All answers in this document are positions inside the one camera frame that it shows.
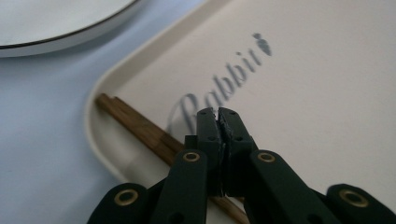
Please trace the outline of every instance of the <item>chopstick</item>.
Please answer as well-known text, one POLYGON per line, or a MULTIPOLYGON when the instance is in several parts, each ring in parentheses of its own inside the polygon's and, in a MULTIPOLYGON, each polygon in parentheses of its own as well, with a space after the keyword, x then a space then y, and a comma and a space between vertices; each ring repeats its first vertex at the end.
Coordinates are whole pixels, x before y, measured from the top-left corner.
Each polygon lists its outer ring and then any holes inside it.
MULTIPOLYGON (((95 102, 166 164, 172 165, 176 154, 183 149, 183 145, 174 137, 146 119, 120 98, 112 99, 102 93, 95 102)), ((210 200, 236 223, 249 223, 246 214, 228 198, 210 197, 210 200)))

